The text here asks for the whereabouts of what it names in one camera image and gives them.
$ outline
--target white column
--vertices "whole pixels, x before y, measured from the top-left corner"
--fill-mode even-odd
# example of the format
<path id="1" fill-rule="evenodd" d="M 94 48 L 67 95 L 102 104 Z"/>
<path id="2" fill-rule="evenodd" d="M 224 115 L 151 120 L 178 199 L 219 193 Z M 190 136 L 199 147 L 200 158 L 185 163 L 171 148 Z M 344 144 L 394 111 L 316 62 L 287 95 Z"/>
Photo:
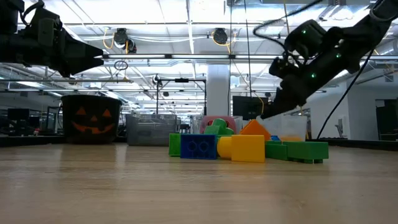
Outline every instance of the white column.
<path id="1" fill-rule="evenodd" d="M 207 115 L 228 116 L 229 65 L 208 65 Z"/>

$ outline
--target wooden table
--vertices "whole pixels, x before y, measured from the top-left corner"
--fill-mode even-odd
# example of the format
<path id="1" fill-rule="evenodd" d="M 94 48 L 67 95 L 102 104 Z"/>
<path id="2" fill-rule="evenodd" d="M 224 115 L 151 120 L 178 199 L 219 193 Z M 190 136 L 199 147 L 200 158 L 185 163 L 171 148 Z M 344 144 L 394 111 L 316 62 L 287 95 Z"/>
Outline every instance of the wooden table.
<path id="1" fill-rule="evenodd" d="M 163 147 L 0 149 L 0 223 L 397 223 L 398 153 L 324 164 L 168 157 Z"/>

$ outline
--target orange triangle block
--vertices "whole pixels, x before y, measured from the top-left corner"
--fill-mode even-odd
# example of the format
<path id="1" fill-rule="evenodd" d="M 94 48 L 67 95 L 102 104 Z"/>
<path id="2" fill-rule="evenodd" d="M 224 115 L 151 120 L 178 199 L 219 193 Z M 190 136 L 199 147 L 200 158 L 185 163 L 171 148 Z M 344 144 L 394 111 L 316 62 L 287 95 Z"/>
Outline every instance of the orange triangle block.
<path id="1" fill-rule="evenodd" d="M 270 140 L 271 135 L 261 124 L 256 120 L 251 120 L 239 134 L 245 135 L 262 135 L 264 136 L 264 140 Z"/>

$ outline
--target jack-o'-lantern bucket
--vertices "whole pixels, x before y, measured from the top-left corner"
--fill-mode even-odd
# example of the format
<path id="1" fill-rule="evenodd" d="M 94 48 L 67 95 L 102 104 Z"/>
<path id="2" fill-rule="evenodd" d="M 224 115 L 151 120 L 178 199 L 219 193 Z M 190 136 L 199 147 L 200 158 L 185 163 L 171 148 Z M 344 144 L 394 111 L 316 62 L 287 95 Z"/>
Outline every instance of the jack-o'-lantern bucket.
<path id="1" fill-rule="evenodd" d="M 63 132 L 73 144 L 107 144 L 118 134 L 122 102 L 106 96 L 61 97 Z"/>

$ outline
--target wooden tabletop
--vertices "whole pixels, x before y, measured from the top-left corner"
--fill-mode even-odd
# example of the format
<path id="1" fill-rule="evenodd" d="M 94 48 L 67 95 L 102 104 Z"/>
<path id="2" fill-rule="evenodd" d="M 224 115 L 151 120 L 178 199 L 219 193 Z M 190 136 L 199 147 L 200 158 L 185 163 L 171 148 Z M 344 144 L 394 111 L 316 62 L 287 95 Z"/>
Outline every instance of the wooden tabletop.
<path id="1" fill-rule="evenodd" d="M 0 149 L 0 223 L 397 223 L 398 153 L 324 164 L 169 157 L 164 147 Z"/>

